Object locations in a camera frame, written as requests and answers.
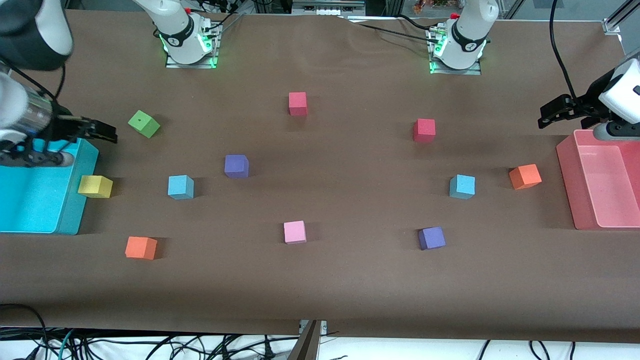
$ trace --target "pink bin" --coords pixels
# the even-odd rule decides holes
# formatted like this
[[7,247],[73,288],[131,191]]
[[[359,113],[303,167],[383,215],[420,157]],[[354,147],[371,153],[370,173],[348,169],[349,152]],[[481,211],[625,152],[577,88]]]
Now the pink bin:
[[556,151],[576,229],[640,229],[640,142],[576,130]]

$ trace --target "white floor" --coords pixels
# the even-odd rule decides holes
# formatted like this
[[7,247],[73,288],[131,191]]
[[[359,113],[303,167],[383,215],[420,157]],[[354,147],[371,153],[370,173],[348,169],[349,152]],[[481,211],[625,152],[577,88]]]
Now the white floor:
[[[162,338],[113,338],[118,341],[160,341]],[[192,337],[179,338],[181,341],[189,341]],[[221,336],[208,336],[203,338],[205,348],[214,348],[222,339]],[[239,338],[229,346],[233,348],[245,347],[252,343],[258,343],[264,338],[261,335],[247,335]],[[484,340],[411,340],[411,339],[377,339],[377,338],[323,338],[320,346],[318,360],[335,360],[342,356],[345,360],[476,360]],[[294,340],[272,343],[271,348],[277,354],[292,349]],[[0,341],[0,360],[14,360],[26,357],[35,344],[32,341]],[[200,348],[198,342],[192,343]],[[569,359],[570,343],[546,341],[545,346],[549,351],[550,360]],[[104,360],[142,360],[153,348],[153,345],[115,345],[109,343],[96,343],[92,350]],[[262,353],[264,347],[255,347]],[[539,346],[535,349],[544,359]],[[150,360],[166,360],[171,354],[171,346],[167,345],[158,350]],[[233,359],[252,360],[257,357],[255,352],[238,353]],[[638,344],[608,344],[608,343],[578,343],[576,346],[575,360],[637,360],[640,359],[640,345]],[[44,355],[39,354],[37,360],[43,360]],[[179,354],[175,360],[196,360],[198,354],[188,352]],[[484,360],[498,359],[531,359],[527,341],[500,341],[493,340],[486,350]]]

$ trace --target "foam block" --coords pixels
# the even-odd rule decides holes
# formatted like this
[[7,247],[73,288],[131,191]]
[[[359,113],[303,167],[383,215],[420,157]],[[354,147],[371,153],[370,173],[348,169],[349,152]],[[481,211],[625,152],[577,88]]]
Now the foam block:
[[432,142],[436,137],[436,121],[433,119],[418,119],[413,125],[413,141]]
[[124,254],[128,258],[153,260],[156,256],[157,244],[156,239],[130,236]]
[[536,164],[522,165],[509,172],[511,184],[516,190],[530,188],[542,182]]
[[307,93],[289,93],[289,113],[293,116],[307,116]]
[[104,176],[84,175],[80,179],[78,194],[96,199],[108,199],[111,197],[113,181]]
[[176,200],[193,199],[193,179],[187,175],[170,176],[167,195]]
[[456,175],[449,185],[449,196],[457,199],[470,199],[476,194],[476,179],[473,176]]
[[420,239],[420,249],[422,250],[432,250],[447,245],[440,226],[420,230],[418,238]]
[[153,134],[155,134],[156,131],[160,128],[160,124],[158,124],[157,121],[154,120],[154,118],[150,117],[140,110],[138,110],[138,112],[133,115],[131,120],[129,120],[129,125],[131,125],[137,132],[141,133],[147,138],[153,136]]
[[306,243],[305,222],[293,221],[284,223],[284,242],[288,244]]
[[225,174],[232,179],[249,177],[249,159],[245,155],[227,155]]

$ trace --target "red cube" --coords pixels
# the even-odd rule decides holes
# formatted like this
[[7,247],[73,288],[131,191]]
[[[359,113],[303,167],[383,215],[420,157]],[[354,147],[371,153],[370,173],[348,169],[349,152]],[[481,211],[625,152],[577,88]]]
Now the red cube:
[[292,116],[307,116],[307,93],[289,93],[289,114]]
[[432,142],[436,137],[436,121],[433,119],[418,119],[413,125],[413,141]]

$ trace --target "metal bracket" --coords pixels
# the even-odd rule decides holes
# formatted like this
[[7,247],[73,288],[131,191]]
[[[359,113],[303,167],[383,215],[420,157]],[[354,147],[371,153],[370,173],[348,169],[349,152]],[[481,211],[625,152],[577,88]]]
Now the metal bracket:
[[324,322],[324,326],[321,320],[307,320],[305,325],[302,325],[302,321],[300,323],[300,327],[303,327],[304,330],[296,341],[295,346],[293,346],[293,350],[291,350],[287,360],[316,360],[323,328],[326,331],[326,322]]
[[602,21],[605,35],[620,34],[620,24],[640,8],[640,0],[626,0],[611,16]]
[[[309,320],[300,320],[300,325],[298,326],[298,334],[302,334],[302,332],[305,330],[305,328],[307,327],[307,324],[309,323]],[[321,332],[320,335],[326,335],[326,320],[322,320],[320,322],[320,326],[321,326]]]

